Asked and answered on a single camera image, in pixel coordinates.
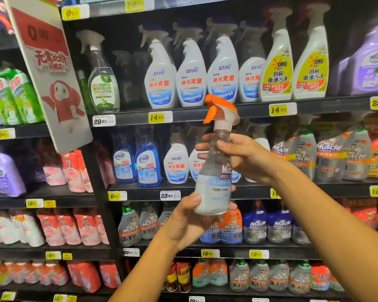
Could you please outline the person's left hand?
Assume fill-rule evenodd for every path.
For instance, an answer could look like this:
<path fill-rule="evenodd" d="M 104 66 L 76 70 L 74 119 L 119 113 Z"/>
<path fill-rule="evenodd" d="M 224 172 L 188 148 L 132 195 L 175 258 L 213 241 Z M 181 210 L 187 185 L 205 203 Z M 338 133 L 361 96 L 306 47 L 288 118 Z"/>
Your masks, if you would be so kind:
<path fill-rule="evenodd" d="M 194 208 L 194 213 L 189 214 L 188 217 L 181 217 L 179 202 L 160 230 L 162 239 L 171 243 L 175 253 L 178 253 L 196 242 L 214 222 L 221 223 L 223 214 L 201 215 L 196 213 Z"/>

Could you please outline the person's right hand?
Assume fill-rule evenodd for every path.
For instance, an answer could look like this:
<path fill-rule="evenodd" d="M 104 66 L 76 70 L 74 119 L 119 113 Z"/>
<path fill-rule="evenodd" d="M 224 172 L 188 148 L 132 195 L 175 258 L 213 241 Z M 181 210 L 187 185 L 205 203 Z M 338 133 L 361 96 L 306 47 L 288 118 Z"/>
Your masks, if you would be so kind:
<path fill-rule="evenodd" d="M 279 162 L 279 160 L 269 150 L 262 147 L 262 145 L 252 138 L 242 134 L 231 133 L 228 141 L 224 141 L 242 141 L 244 143 L 244 156 L 229 156 L 223 153 L 217 147 L 217 141 L 220 140 L 213 141 L 211 133 L 203 136 L 202 140 L 204 141 L 203 143 L 210 144 L 210 150 L 208 154 L 198 154 L 200 158 L 206 159 L 212 153 L 212 150 L 217 150 L 217 152 L 222 153 L 228 158 L 232 169 L 236 172 L 257 183 L 272 186 L 274 176 L 278 171 L 277 162 Z"/>

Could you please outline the clear orange-trigger spray bottle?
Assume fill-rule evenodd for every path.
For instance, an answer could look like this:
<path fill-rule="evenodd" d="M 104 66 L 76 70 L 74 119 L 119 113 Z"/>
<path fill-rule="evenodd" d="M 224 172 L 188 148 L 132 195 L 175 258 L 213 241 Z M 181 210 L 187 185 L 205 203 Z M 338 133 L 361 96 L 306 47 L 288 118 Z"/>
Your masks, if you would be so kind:
<path fill-rule="evenodd" d="M 195 192 L 201 203 L 195 208 L 200 215 L 220 215 L 228 211 L 231 201 L 231 158 L 217 147 L 217 141 L 230 142 L 232 127 L 240 122 L 236 107 L 227 100 L 208 94 L 205 102 L 209 107 L 204 124 L 214 122 L 209 152 L 201 168 Z"/>

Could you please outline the person's right forearm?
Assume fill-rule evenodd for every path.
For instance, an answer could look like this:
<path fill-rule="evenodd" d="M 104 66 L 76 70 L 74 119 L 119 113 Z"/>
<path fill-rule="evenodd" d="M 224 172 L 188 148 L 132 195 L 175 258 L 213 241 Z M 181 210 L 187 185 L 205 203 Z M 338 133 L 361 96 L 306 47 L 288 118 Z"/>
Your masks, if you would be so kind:
<path fill-rule="evenodd" d="M 291 163 L 267 163 L 269 185 L 304 229 L 351 298 L 378 302 L 378 232 L 348 212 Z"/>

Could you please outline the person's left forearm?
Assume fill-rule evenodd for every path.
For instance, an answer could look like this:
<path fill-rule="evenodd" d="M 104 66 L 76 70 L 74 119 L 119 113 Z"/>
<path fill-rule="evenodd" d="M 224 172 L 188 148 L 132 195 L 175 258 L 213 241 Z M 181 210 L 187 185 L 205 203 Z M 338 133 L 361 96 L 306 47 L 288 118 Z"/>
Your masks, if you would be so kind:
<path fill-rule="evenodd" d="M 158 302 L 178 240 L 160 230 L 108 302 Z"/>

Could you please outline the white blue-label spray bottle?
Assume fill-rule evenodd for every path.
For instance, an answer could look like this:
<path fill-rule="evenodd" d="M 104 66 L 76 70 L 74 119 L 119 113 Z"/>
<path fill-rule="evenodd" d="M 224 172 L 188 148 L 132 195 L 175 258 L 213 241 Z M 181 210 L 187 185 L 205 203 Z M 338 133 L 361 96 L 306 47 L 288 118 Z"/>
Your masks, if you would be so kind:
<path fill-rule="evenodd" d="M 259 100 L 259 82 L 266 53 L 262 35 L 267 31 L 262 19 L 247 19 L 241 22 L 242 35 L 239 39 L 239 101 L 250 103 Z"/>
<path fill-rule="evenodd" d="M 199 172 L 206 161 L 205 159 L 200 159 L 198 157 L 198 154 L 200 153 L 208 154 L 208 151 L 197 151 L 196 149 L 193 149 L 189 156 L 189 171 L 194 182 L 197 181 Z"/>
<path fill-rule="evenodd" d="M 144 79 L 150 106 L 153 110 L 177 107 L 176 68 L 164 46 L 169 33 L 155 23 L 143 23 L 138 28 L 143 34 L 141 47 L 148 43 L 152 59 Z"/>
<path fill-rule="evenodd" d="M 207 91 L 234 104 L 239 82 L 239 64 L 231 36 L 238 25 L 230 18 L 209 17 L 206 43 L 215 39 L 216 57 L 207 71 Z"/>
<path fill-rule="evenodd" d="M 183 108 L 204 105 L 207 80 L 206 66 L 198 41 L 203 29 L 198 24 L 179 20 L 173 23 L 176 31 L 175 49 L 183 46 L 183 61 L 176 73 L 176 90 Z"/>
<path fill-rule="evenodd" d="M 178 128 L 173 128 L 170 146 L 164 157 L 164 170 L 171 184 L 184 184 L 189 175 L 189 156 Z"/>

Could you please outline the grey green-cap spray bottle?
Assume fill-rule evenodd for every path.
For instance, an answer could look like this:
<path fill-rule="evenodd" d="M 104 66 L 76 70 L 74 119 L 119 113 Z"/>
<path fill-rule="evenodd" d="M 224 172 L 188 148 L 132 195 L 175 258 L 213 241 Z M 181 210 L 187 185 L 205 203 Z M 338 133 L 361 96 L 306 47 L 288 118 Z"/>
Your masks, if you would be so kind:
<path fill-rule="evenodd" d="M 118 233 L 123 248 L 136 245 L 142 240 L 139 227 L 139 214 L 130 201 L 122 204 L 122 217 L 118 226 Z"/>
<path fill-rule="evenodd" d="M 170 218 L 173 210 L 176 208 L 177 206 L 177 202 L 165 202 L 163 204 L 163 209 L 161 211 L 161 214 L 159 216 L 159 227 L 162 228 L 166 222 L 168 221 L 168 219 Z"/>
<path fill-rule="evenodd" d="M 255 260 L 250 269 L 249 287 L 257 292 L 268 291 L 268 278 L 270 274 L 270 268 L 267 260 Z"/>
<path fill-rule="evenodd" d="M 274 291 L 284 291 L 288 288 L 289 264 L 287 260 L 271 260 L 269 262 L 268 287 Z"/>
<path fill-rule="evenodd" d="M 293 265 L 288 282 L 290 292 L 305 295 L 311 290 L 312 268 L 308 259 L 298 260 Z"/>
<path fill-rule="evenodd" d="M 230 288 L 234 292 L 244 292 L 249 288 L 250 269 L 245 259 L 235 259 L 229 265 Z"/>
<path fill-rule="evenodd" d="M 139 228 L 142 239 L 149 240 L 154 238 L 159 230 L 157 212 L 151 202 L 141 203 L 141 213 L 139 217 Z"/>

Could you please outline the black metal store shelf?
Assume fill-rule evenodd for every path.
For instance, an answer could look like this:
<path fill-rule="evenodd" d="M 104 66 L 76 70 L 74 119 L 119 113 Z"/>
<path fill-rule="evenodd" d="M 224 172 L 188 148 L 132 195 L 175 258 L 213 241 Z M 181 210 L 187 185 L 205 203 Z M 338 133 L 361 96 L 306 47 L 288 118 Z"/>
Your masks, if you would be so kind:
<path fill-rule="evenodd" d="M 152 11 L 138 12 L 127 14 L 125 11 L 125 0 L 105 0 L 91 3 L 90 17 L 83 20 L 63 21 L 66 23 L 66 37 L 70 39 L 70 46 L 76 51 L 77 39 L 71 40 L 71 31 L 77 32 L 78 30 L 93 30 L 100 33 L 105 37 L 105 45 L 102 43 L 105 50 L 105 56 L 108 58 L 110 64 L 115 68 L 115 58 L 111 56 L 111 50 L 119 47 L 132 47 L 134 44 L 138 45 L 138 40 L 142 35 L 138 31 L 134 31 L 133 27 L 137 29 L 138 25 L 142 22 L 155 22 L 159 26 L 163 26 L 167 29 L 167 22 L 174 22 L 176 18 L 178 20 L 194 20 L 194 22 L 200 23 L 200 19 L 209 18 L 212 9 L 221 10 L 236 10 L 236 12 L 225 12 L 224 18 L 247 18 L 247 14 L 255 14 L 257 18 L 264 18 L 262 15 L 265 5 L 270 3 L 280 3 L 281 1 L 287 1 L 287 3 L 295 10 L 296 14 L 290 15 L 287 18 L 287 26 L 290 27 L 290 39 L 294 36 L 296 39 L 301 40 L 301 35 L 295 35 L 294 32 L 298 31 L 304 36 L 306 40 L 306 22 L 302 22 L 300 27 L 295 26 L 296 18 L 298 15 L 298 9 L 304 1 L 313 0 L 155 0 L 155 9 Z M 341 52 L 346 50 L 346 39 L 348 34 L 352 30 L 353 23 L 362 28 L 360 32 L 359 41 L 362 40 L 363 31 L 368 30 L 374 22 L 378 22 L 378 0 L 323 0 L 332 5 L 332 11 L 329 11 L 327 18 L 324 18 L 325 25 L 329 30 L 329 52 L 334 52 L 335 56 L 340 56 Z M 297 103 L 297 115 L 307 113 L 317 113 L 319 115 L 336 115 L 343 116 L 347 112 L 351 111 L 368 111 L 370 107 L 370 97 L 378 96 L 378 94 L 366 94 L 366 95 L 329 95 L 324 98 L 313 98 L 301 100 Z M 247 118 L 265 118 L 277 119 L 277 117 L 269 116 L 269 104 L 281 103 L 285 101 L 277 102 L 250 102 L 240 103 L 239 99 L 236 99 L 234 105 L 237 108 L 238 114 L 241 120 Z M 147 107 L 122 110 L 117 113 L 111 113 L 116 115 L 116 126 L 113 127 L 98 127 L 92 126 L 92 116 L 89 116 L 89 122 L 91 131 L 95 140 L 100 140 L 104 143 L 106 148 L 111 148 L 111 133 L 116 133 L 117 128 L 122 128 L 123 132 L 135 132 L 139 126 L 151 125 L 153 127 L 154 140 L 159 146 L 160 161 L 161 154 L 166 154 L 167 147 L 167 131 L 171 130 L 171 125 L 180 125 L 181 127 L 189 127 L 190 124 L 202 123 L 208 112 L 208 106 L 199 107 L 187 107 L 183 108 L 178 99 L 178 106 L 171 109 L 156 109 L 153 110 L 148 102 Z M 148 113 L 154 111 L 172 111 L 173 122 L 161 123 L 161 124 L 149 124 Z M 156 187 L 141 187 L 136 182 L 121 183 L 116 182 L 107 188 L 107 191 L 126 191 L 127 201 L 131 201 L 133 204 L 139 204 L 146 201 L 162 202 L 160 200 L 160 191 L 163 190 L 179 190 L 181 197 L 188 196 L 195 190 L 195 182 L 193 181 L 191 174 L 186 183 L 184 184 L 171 184 L 168 183 L 166 173 L 164 171 L 163 163 L 161 165 L 161 175 L 163 177 L 162 182 Z M 363 198 L 369 196 L 369 187 L 371 185 L 378 185 L 378 178 L 368 178 L 363 181 L 351 181 L 351 180 L 316 180 L 315 183 L 319 188 L 328 195 L 335 198 L 352 197 Z M 245 179 L 240 179 L 236 185 L 236 191 L 232 194 L 235 201 L 248 201 L 250 205 L 251 198 L 265 198 L 270 199 L 272 202 L 277 202 L 279 199 L 270 198 L 270 187 L 260 183 L 246 182 Z M 116 230 L 117 217 L 122 215 L 122 204 L 127 201 L 108 201 L 110 205 L 110 211 Z M 150 240 L 142 240 L 136 245 L 130 248 L 139 248 L 140 254 L 143 254 L 149 245 Z M 137 262 L 138 257 L 124 257 L 122 252 L 122 245 L 120 239 L 116 239 L 118 245 L 118 254 L 121 256 L 121 264 L 124 272 L 124 276 L 120 273 L 122 280 L 127 276 L 130 269 L 133 268 L 133 264 Z M 225 259 L 250 259 L 249 250 L 269 250 L 270 260 L 298 260 L 301 258 L 308 258 L 310 260 L 318 260 L 317 253 L 312 247 L 302 246 L 301 244 L 286 242 L 286 243 L 262 243 L 261 247 L 252 247 L 249 243 L 240 244 L 207 244 L 198 240 L 196 243 L 187 247 L 183 251 L 177 254 L 177 259 L 182 262 L 186 260 L 200 259 L 201 249 L 219 249 L 220 256 Z M 211 285 L 207 285 L 205 289 L 192 289 L 188 293 L 175 292 L 166 293 L 166 289 L 163 289 L 164 294 L 161 294 L 162 301 L 176 302 L 183 301 L 185 298 L 187 301 L 190 295 L 204 296 L 206 302 L 251 302 L 251 298 L 269 298 L 270 302 L 353 302 L 352 299 L 346 294 L 346 292 L 335 291 L 334 289 L 328 289 L 323 293 L 312 291 L 305 295 L 296 295 L 291 293 L 266 293 L 255 294 L 251 293 L 251 290 L 245 292 L 235 293 L 229 289 L 228 285 L 224 285 L 223 289 L 212 289 Z M 168 295 L 182 296 L 183 298 L 170 298 Z"/>
<path fill-rule="evenodd" d="M 16 56 L 15 60 L 20 60 L 20 52 L 15 35 L 0 36 L 0 53 L 8 52 L 9 55 L 3 57 Z M 14 128 L 15 139 L 11 140 L 29 140 L 40 137 L 50 137 L 49 129 L 46 123 L 39 124 L 22 124 L 15 126 L 1 126 L 0 130 L 10 130 Z M 22 243 L 3 244 L 0 243 L 0 260 L 43 260 L 46 252 L 60 251 L 61 255 L 64 253 L 72 254 L 73 260 L 95 260 L 95 261 L 112 261 L 116 260 L 116 267 L 118 272 L 124 276 L 121 264 L 121 256 L 118 254 L 118 245 L 116 244 L 116 230 L 113 221 L 110 205 L 108 202 L 107 188 L 101 187 L 101 183 L 94 182 L 94 193 L 72 193 L 66 187 L 49 187 L 46 183 L 36 183 L 35 185 L 27 185 L 27 194 L 25 197 L 12 198 L 0 193 L 0 209 L 6 208 L 26 208 L 27 199 L 43 199 L 44 201 L 55 200 L 56 208 L 97 208 L 100 213 L 105 214 L 105 229 L 108 238 L 111 239 L 110 246 L 106 244 L 99 244 L 97 246 L 63 246 L 60 248 L 49 247 L 45 244 L 38 248 L 27 247 Z M 9 284 L 0 286 L 0 299 L 4 292 L 15 293 L 14 299 L 11 302 L 53 302 L 56 294 L 64 294 L 75 296 L 76 302 L 108 302 L 114 289 L 106 288 L 101 285 L 101 288 L 94 294 L 88 294 L 78 286 L 73 285 L 69 281 L 66 285 L 17 285 Z"/>

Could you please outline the blue-label cleaner bottle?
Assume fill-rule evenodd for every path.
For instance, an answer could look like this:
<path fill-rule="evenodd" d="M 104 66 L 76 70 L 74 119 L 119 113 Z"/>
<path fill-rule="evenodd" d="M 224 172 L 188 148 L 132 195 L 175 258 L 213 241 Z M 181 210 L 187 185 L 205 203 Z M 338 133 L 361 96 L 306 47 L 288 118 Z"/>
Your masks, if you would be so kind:
<path fill-rule="evenodd" d="M 202 243 L 215 244 L 221 240 L 221 230 L 219 222 L 214 222 L 210 228 L 200 236 Z"/>

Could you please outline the orange-label cleaner bottle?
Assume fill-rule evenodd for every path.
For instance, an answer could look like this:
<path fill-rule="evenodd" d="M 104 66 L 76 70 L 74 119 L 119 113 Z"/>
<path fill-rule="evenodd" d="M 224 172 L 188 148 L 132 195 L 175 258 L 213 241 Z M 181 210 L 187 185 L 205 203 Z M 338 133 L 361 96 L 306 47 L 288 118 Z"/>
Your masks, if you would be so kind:
<path fill-rule="evenodd" d="M 243 241 L 243 221 L 239 208 L 229 209 L 220 223 L 220 239 L 226 244 L 240 244 Z"/>

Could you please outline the blue glass cleaner bottle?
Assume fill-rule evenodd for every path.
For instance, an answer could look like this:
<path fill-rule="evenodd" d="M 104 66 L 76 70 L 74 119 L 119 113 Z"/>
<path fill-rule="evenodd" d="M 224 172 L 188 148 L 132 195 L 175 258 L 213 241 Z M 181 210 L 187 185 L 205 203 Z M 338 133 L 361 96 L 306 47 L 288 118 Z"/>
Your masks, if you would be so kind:
<path fill-rule="evenodd" d="M 135 166 L 141 187 L 156 187 L 162 182 L 158 145 L 154 141 L 153 127 L 142 125 L 136 129 Z"/>
<path fill-rule="evenodd" d="M 129 183 L 137 181 L 137 170 L 134 164 L 135 150 L 129 138 L 121 134 L 112 135 L 114 150 L 112 161 L 116 181 Z"/>

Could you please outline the orange-top cleaner bottle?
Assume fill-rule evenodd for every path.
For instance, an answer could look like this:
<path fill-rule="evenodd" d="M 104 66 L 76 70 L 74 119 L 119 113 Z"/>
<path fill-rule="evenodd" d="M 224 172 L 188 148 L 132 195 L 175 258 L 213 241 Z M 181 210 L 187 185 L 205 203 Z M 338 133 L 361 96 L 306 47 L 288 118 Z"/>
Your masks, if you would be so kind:
<path fill-rule="evenodd" d="M 215 286 L 224 286 L 228 284 L 228 266 L 223 258 L 214 258 L 210 260 L 209 267 L 210 284 Z"/>
<path fill-rule="evenodd" d="M 210 284 L 210 263 L 207 258 L 198 259 L 192 269 L 192 285 L 202 288 Z"/>

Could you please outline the red yellow spray can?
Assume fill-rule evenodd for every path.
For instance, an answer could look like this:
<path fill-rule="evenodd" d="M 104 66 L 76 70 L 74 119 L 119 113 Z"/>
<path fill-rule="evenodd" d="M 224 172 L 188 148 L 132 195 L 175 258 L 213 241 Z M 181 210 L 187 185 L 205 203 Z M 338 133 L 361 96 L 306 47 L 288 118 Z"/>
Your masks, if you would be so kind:
<path fill-rule="evenodd" d="M 191 266 L 188 262 L 176 262 L 178 287 L 180 292 L 188 293 L 192 287 Z"/>
<path fill-rule="evenodd" d="M 172 262 L 166 277 L 165 288 L 168 292 L 175 292 L 178 288 L 176 263 Z"/>

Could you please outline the white yellow-label spray bottle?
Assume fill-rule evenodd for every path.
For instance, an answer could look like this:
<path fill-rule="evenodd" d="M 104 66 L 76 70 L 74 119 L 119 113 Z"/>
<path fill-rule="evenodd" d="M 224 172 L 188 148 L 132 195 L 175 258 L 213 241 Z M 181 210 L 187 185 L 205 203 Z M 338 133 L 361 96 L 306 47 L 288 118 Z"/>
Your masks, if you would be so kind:
<path fill-rule="evenodd" d="M 324 14 L 331 6 L 325 1 L 302 4 L 297 24 L 309 20 L 307 44 L 293 70 L 292 100 L 323 98 L 329 77 L 329 53 Z"/>
<path fill-rule="evenodd" d="M 262 26 L 273 22 L 273 44 L 260 74 L 258 89 L 262 102 L 291 100 L 293 55 L 286 19 L 292 12 L 284 4 L 273 4 L 264 9 L 265 21 Z"/>

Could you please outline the dark red refill pouch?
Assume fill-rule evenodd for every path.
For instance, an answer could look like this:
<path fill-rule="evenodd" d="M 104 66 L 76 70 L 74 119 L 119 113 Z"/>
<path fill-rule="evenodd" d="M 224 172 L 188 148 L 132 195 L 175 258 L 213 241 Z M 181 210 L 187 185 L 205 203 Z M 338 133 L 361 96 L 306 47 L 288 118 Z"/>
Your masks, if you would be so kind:
<path fill-rule="evenodd" d="M 99 140 L 94 140 L 93 145 L 105 188 L 108 188 L 110 185 L 116 182 L 109 152 Z"/>

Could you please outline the dim clear spray bottle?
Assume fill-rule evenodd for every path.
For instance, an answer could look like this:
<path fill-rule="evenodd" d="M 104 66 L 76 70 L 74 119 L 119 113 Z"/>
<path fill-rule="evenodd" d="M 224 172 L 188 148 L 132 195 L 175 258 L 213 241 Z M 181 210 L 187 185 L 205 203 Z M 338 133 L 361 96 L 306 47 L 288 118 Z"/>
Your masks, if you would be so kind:
<path fill-rule="evenodd" d="M 115 58 L 116 79 L 121 95 L 121 109 L 131 110 L 149 106 L 144 98 L 141 78 L 133 54 L 126 50 L 112 50 Z"/>

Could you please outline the pink refill pouch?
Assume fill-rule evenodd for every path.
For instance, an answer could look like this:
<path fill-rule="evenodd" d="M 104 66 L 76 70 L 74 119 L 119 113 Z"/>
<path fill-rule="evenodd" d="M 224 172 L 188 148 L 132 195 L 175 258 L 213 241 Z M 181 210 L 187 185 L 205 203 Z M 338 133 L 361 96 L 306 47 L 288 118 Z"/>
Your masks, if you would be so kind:
<path fill-rule="evenodd" d="M 74 152 L 68 152 L 61 155 L 63 169 L 67 180 L 68 187 L 71 192 L 86 192 L 78 164 L 77 156 Z"/>
<path fill-rule="evenodd" d="M 41 146 L 41 161 L 50 186 L 63 186 L 67 184 L 61 156 L 55 151 L 53 144 Z"/>
<path fill-rule="evenodd" d="M 76 155 L 76 158 L 77 158 L 77 162 L 78 162 L 78 165 L 79 165 L 79 171 L 80 171 L 80 174 L 81 174 L 81 178 L 82 178 L 85 190 L 88 193 L 93 193 L 93 188 L 92 188 L 91 181 L 90 181 L 90 178 L 89 178 L 89 175 L 88 175 L 88 172 L 87 172 L 87 168 L 86 168 L 86 165 L 85 165 L 85 161 L 84 161 L 82 152 L 81 152 L 81 150 L 77 149 L 77 150 L 74 150 L 74 154 Z"/>

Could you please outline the clear green-label spray bottle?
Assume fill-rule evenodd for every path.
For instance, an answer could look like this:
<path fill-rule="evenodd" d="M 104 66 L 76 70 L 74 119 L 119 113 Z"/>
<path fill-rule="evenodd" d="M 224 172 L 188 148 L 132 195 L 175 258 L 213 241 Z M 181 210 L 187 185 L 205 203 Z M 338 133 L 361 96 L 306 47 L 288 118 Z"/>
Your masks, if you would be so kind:
<path fill-rule="evenodd" d="M 81 41 L 81 53 L 88 57 L 91 65 L 88 87 L 97 114 L 119 112 L 118 83 L 101 47 L 104 36 L 92 30 L 77 31 L 75 36 Z"/>

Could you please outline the dark green bottle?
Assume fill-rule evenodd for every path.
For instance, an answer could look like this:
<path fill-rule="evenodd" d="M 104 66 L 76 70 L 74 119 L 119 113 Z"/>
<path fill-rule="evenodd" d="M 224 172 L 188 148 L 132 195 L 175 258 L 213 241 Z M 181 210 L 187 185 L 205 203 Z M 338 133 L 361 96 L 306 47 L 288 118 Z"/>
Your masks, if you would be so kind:
<path fill-rule="evenodd" d="M 89 116 L 94 116 L 97 114 L 96 109 L 91 101 L 89 94 L 88 80 L 83 70 L 76 71 L 77 81 L 79 83 L 81 97 L 84 102 L 86 113 Z"/>

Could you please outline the row of pink white pouches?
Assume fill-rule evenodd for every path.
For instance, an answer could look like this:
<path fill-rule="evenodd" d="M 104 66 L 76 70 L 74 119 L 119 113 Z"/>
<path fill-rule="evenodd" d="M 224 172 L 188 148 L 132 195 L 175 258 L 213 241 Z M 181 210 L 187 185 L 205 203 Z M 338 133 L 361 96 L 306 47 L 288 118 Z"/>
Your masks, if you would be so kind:
<path fill-rule="evenodd" d="M 0 243 L 31 248 L 48 245 L 109 245 L 97 208 L 1 209 Z"/>

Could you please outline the red refill packs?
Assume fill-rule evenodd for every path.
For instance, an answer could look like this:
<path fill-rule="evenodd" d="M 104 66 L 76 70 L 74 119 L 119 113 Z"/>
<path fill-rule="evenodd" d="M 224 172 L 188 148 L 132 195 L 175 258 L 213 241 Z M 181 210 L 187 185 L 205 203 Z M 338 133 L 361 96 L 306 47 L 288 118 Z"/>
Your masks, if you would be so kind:
<path fill-rule="evenodd" d="M 344 204 L 349 212 L 378 232 L 378 198 L 345 198 Z"/>

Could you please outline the row of orange pink pouches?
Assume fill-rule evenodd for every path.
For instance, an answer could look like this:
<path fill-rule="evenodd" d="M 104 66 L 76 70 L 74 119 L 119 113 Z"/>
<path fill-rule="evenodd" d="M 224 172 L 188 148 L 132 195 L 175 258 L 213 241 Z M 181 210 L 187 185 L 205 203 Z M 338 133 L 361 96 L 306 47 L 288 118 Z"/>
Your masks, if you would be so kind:
<path fill-rule="evenodd" d="M 121 285 L 114 261 L 30 260 L 0 261 L 0 287 L 7 285 L 75 285 L 93 294 L 102 286 Z"/>

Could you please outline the large purple detergent bottle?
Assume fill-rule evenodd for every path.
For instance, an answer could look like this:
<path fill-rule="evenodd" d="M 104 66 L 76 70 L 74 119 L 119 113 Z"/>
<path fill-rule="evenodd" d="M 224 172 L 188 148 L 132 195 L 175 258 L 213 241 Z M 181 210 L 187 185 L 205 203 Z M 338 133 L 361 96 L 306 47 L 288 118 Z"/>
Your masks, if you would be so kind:
<path fill-rule="evenodd" d="M 365 36 L 362 46 L 351 56 L 348 95 L 378 93 L 378 25 Z"/>

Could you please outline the white red promotional sign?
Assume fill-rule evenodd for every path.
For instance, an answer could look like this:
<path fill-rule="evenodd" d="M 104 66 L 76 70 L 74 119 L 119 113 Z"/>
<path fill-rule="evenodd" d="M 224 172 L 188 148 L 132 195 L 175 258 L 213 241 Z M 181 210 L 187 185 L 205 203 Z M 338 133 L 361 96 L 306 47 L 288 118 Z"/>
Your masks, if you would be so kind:
<path fill-rule="evenodd" d="M 93 140 L 56 0 L 4 0 L 56 152 Z"/>

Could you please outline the green refill pouch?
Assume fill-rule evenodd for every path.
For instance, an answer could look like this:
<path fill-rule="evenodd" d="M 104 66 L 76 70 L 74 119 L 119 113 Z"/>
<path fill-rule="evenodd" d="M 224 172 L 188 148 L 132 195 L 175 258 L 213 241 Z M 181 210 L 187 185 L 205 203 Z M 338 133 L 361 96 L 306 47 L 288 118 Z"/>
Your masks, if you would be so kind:
<path fill-rule="evenodd" d="M 9 81 L 0 74 L 0 121 L 4 126 L 23 124 Z"/>
<path fill-rule="evenodd" d="M 24 124 L 45 122 L 35 88 L 29 76 L 18 69 L 10 69 L 8 81 L 22 122 Z"/>

